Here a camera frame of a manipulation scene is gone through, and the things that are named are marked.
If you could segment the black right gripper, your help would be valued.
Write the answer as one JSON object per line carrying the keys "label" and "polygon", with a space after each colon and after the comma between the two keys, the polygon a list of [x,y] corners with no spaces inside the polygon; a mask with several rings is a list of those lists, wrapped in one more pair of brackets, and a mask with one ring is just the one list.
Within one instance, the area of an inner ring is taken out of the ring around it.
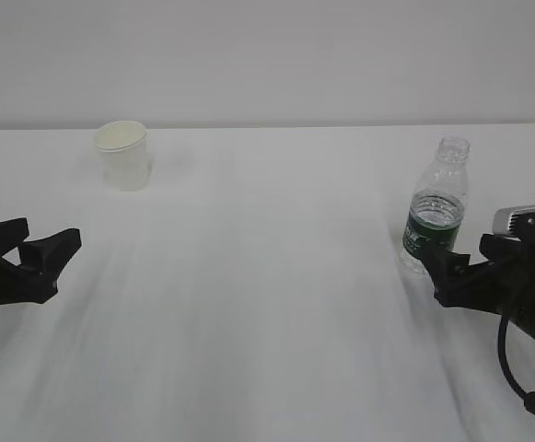
{"label": "black right gripper", "polygon": [[[423,245],[421,261],[433,282],[435,300],[444,308],[497,313],[502,296],[494,288],[499,271],[495,264],[521,262],[524,248],[529,269],[535,275],[535,218],[529,221],[533,224],[522,219],[515,238],[483,234],[479,251],[486,262],[470,264],[469,254],[454,253],[437,245]],[[535,340],[535,279],[521,296],[513,320]]]}

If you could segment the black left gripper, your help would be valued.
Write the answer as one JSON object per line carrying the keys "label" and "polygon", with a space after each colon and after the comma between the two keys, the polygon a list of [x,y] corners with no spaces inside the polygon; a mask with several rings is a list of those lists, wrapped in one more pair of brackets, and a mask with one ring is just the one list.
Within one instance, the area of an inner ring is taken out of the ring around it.
{"label": "black left gripper", "polygon": [[[25,217],[0,222],[0,306],[50,300],[58,293],[61,272],[82,246],[78,228],[23,242],[28,236]],[[3,258],[16,247],[19,265]]]}

